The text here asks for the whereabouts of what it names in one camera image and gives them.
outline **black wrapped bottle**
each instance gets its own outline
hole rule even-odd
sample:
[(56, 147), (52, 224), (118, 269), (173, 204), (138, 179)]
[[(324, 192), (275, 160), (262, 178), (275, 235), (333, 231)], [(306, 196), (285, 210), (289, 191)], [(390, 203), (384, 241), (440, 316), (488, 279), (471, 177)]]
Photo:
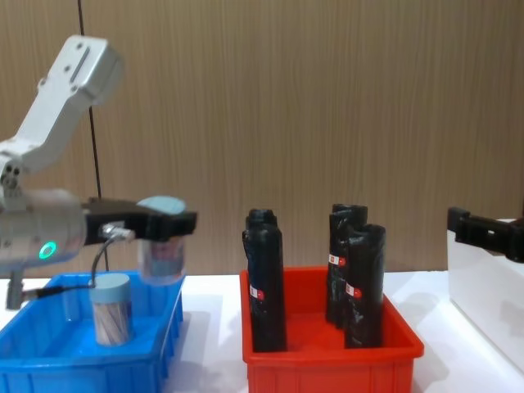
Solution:
[(242, 241), (247, 256), (255, 352), (287, 348), (282, 234), (271, 210), (252, 210)]
[(344, 326), (344, 294), (348, 262), (346, 243), (353, 228), (362, 228), (367, 220), (367, 206), (335, 204), (329, 215), (326, 320), (340, 329)]
[(345, 347), (373, 348), (382, 344), (382, 286), (386, 229), (365, 225), (347, 243)]

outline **light blue lid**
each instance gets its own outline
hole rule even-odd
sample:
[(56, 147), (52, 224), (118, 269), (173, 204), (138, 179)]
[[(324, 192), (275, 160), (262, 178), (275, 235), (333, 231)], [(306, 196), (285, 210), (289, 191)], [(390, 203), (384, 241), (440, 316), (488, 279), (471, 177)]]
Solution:
[(131, 300), (129, 276), (123, 273), (108, 273), (96, 277), (97, 284), (89, 290), (92, 303), (109, 304)]
[(173, 198), (172, 196), (151, 196), (146, 199), (142, 199), (137, 205), (149, 207), (150, 209), (158, 210), (167, 215), (177, 215), (186, 210), (186, 204), (180, 199)]

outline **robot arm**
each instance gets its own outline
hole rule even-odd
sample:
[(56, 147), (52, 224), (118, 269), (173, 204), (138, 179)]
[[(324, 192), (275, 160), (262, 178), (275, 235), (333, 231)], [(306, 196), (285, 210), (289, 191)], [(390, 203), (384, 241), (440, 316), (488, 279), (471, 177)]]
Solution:
[(23, 291), (24, 269), (65, 262), (84, 245), (106, 244), (112, 240), (105, 232), (108, 228), (126, 233), (126, 240), (152, 242), (167, 242), (195, 228), (197, 215), (192, 212), (167, 215), (127, 201), (81, 204), (65, 190), (21, 188), (24, 174), (38, 172), (60, 157), (82, 114), (108, 98), (122, 70), (120, 56), (106, 40), (70, 37), (40, 80), (18, 132), (0, 142), (0, 273), (11, 272), (8, 309), (19, 309), (31, 296), (64, 290)]
[(55, 162), (82, 114), (103, 103), (121, 79), (123, 62), (104, 39), (72, 36), (64, 44), (16, 135), (0, 142), (5, 209), (23, 210), (20, 178)]

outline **red plastic bin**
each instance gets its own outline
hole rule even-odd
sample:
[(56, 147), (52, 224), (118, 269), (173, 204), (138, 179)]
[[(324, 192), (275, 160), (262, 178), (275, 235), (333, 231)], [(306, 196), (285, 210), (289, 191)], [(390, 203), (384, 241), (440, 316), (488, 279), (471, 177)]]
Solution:
[(326, 268), (284, 270), (287, 351), (255, 353), (249, 279), (240, 275), (242, 352), (250, 393), (409, 393), (424, 345), (384, 296), (381, 348), (344, 349), (344, 332), (325, 321)]

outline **white box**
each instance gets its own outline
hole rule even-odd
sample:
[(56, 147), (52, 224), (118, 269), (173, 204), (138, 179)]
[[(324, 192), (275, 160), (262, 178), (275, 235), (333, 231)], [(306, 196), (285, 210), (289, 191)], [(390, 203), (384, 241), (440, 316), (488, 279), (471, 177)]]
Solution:
[(454, 239), (448, 230), (451, 300), (524, 372), (524, 264)]

